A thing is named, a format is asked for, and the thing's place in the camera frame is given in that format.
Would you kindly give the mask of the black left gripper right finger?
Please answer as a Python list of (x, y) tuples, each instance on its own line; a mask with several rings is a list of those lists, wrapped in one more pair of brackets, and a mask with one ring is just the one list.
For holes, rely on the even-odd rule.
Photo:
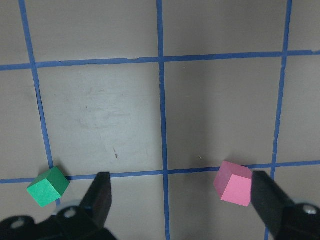
[(251, 203), (270, 232), (281, 231), (285, 214), (295, 206), (292, 199), (262, 170), (252, 172)]

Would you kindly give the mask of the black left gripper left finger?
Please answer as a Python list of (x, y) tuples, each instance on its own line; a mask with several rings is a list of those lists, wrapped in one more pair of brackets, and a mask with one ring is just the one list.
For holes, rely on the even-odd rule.
[(99, 172), (79, 206), (99, 228), (103, 228), (111, 209), (111, 175)]

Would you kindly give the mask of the green cube near arm base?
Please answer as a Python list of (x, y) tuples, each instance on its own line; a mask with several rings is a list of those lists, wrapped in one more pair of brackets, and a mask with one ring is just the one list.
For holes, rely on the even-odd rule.
[(35, 178), (26, 190), (35, 202), (43, 208), (60, 199), (69, 184), (62, 171), (55, 166)]

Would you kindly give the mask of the pink cube near arm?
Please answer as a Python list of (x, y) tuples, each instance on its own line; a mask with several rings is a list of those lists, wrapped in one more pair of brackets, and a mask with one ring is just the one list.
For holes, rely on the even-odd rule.
[(222, 201), (248, 207), (251, 202), (252, 171), (245, 166), (223, 161), (213, 185)]

